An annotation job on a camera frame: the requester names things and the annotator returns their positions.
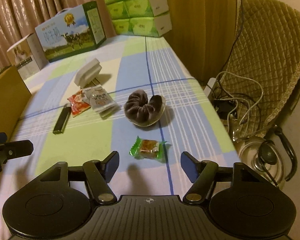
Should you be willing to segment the metal electric kettle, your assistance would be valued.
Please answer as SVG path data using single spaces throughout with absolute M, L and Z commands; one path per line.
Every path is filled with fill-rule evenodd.
M 273 125 L 270 128 L 279 137 L 291 162 L 291 170 L 285 173 L 282 155 L 279 153 L 275 143 L 270 139 L 258 136 L 248 136 L 234 140 L 234 147 L 239 159 L 244 164 L 272 183 L 275 187 L 282 189 L 286 181 L 290 181 L 297 172 L 298 159 L 296 153 L 284 135 L 280 126 Z

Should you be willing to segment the dark velvet scrunchie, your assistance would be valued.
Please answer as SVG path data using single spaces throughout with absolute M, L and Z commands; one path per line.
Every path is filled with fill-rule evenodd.
M 153 95 L 148 99 L 147 93 L 137 89 L 128 97 L 124 105 L 126 118 L 139 127 L 148 127 L 161 118 L 166 107 L 166 99 L 162 95 Z

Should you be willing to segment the white plug-in adapter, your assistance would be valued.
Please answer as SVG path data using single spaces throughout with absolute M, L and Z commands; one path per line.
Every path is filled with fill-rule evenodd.
M 99 85 L 98 75 L 102 69 L 100 62 L 97 58 L 81 67 L 74 78 L 74 83 L 80 88 Z

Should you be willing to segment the clear grey sachet packet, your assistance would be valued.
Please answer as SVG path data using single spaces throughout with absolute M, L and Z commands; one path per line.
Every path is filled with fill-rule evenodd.
M 102 119 L 108 118 L 120 109 L 119 104 L 101 85 L 83 88 L 82 91 L 84 94 L 83 101 L 88 103 Z

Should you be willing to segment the black lighter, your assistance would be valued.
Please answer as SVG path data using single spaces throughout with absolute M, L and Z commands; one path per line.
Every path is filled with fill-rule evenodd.
M 70 104 L 64 105 L 57 122 L 53 128 L 53 134 L 62 134 L 65 130 L 66 124 L 69 120 L 69 116 L 71 114 L 71 106 Z

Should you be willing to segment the open brown cardboard box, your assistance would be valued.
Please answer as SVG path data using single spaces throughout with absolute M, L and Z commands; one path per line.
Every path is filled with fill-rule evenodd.
M 15 66 L 0 73 L 0 133 L 6 133 L 6 142 L 9 142 L 30 98 L 31 92 Z

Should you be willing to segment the green tissue pack bundle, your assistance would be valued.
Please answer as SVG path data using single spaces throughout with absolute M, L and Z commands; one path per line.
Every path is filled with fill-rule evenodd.
M 115 33 L 161 37 L 172 30 L 167 0 L 104 0 Z

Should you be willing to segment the green candy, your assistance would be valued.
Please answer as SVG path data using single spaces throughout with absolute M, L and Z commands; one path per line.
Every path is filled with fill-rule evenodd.
M 152 159 L 161 163 L 166 162 L 166 154 L 171 144 L 166 141 L 156 141 L 142 139 L 137 136 L 133 146 L 129 150 L 129 155 L 135 159 Z

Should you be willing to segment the blue milk carton gift box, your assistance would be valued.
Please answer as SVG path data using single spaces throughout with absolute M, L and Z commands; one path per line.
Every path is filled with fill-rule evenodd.
M 50 63 L 95 50 L 106 40 L 95 1 L 64 9 L 35 31 Z

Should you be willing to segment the small white humidifier box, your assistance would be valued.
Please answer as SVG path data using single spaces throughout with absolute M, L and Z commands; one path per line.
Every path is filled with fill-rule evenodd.
M 36 33 L 29 34 L 6 51 L 11 65 L 16 66 L 21 78 L 28 79 L 49 64 Z

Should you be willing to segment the quilted olive chair cover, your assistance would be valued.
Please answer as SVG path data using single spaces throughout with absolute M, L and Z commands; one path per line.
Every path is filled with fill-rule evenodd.
M 237 109 L 237 137 L 274 122 L 300 79 L 300 12 L 277 0 L 242 0 L 238 40 L 221 78 L 232 95 L 244 94 Z

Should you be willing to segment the red snack packet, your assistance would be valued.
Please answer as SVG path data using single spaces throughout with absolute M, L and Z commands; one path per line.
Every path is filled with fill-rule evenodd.
M 77 93 L 67 98 L 67 100 L 70 102 L 71 113 L 73 117 L 76 117 L 90 109 L 91 106 L 83 101 L 84 97 L 85 94 L 83 93 L 83 90 L 79 90 Z

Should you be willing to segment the checked blue green bedsheet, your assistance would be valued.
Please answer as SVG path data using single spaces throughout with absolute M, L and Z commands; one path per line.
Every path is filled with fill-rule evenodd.
M 221 166 L 237 153 L 198 81 L 164 38 L 118 36 L 97 50 L 46 67 L 26 81 L 32 92 L 13 140 L 30 140 L 29 156 L 0 175 L 0 239 L 10 232 L 5 200 L 53 164 L 80 166 L 117 151 L 110 182 L 117 196 L 183 195 L 190 181 L 180 155 Z

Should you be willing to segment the white power strip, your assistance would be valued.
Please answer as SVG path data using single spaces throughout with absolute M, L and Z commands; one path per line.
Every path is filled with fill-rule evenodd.
M 203 92 L 206 95 L 206 97 L 213 101 L 215 98 L 215 89 L 217 87 L 217 80 L 215 77 L 212 77 L 209 79 L 207 85 L 205 86 Z

